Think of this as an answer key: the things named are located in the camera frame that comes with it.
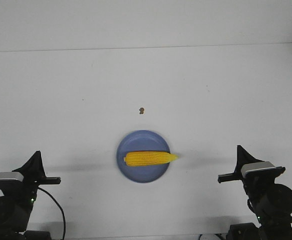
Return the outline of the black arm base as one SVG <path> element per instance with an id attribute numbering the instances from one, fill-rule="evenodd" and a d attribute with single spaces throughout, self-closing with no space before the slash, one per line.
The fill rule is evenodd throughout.
<path id="1" fill-rule="evenodd" d="M 260 240 L 258 228 L 251 222 L 232 224 L 226 234 L 227 240 Z"/>
<path id="2" fill-rule="evenodd" d="M 49 231 L 27 230 L 23 235 L 26 240 L 52 240 Z"/>

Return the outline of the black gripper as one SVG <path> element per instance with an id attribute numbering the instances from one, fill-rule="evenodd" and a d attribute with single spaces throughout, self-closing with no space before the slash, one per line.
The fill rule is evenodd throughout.
<path id="1" fill-rule="evenodd" d="M 37 199 L 39 185 L 59 185 L 61 183 L 60 177 L 46 177 L 39 150 L 23 166 L 12 170 L 12 172 L 19 172 L 24 176 L 22 197 L 28 200 Z"/>
<path id="2" fill-rule="evenodd" d="M 259 198 L 263 195 L 266 190 L 274 184 L 274 175 L 251 175 L 248 178 L 243 178 L 241 176 L 241 168 L 244 164 L 262 162 L 254 158 L 249 154 L 241 145 L 237 146 L 237 163 L 236 163 L 236 173 L 226 173 L 218 175 L 218 183 L 230 182 L 230 181 L 240 181 L 243 182 L 243 189 L 249 198 Z"/>

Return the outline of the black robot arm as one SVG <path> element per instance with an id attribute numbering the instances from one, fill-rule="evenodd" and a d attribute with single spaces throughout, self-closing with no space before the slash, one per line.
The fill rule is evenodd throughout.
<path id="1" fill-rule="evenodd" d="M 41 152 L 36 151 L 20 168 L 0 172 L 0 240 L 50 240 L 49 231 L 28 230 L 28 223 L 37 199 L 38 190 L 46 193 L 61 211 L 63 233 L 66 235 L 66 218 L 61 205 L 41 185 L 59 185 L 60 177 L 47 177 Z"/>
<path id="2" fill-rule="evenodd" d="M 232 224 L 227 240 L 292 240 L 292 190 L 275 183 L 285 167 L 254 158 L 242 146 L 237 146 L 234 172 L 220 174 L 219 183 L 241 181 L 247 195 L 247 206 L 260 226 Z"/>

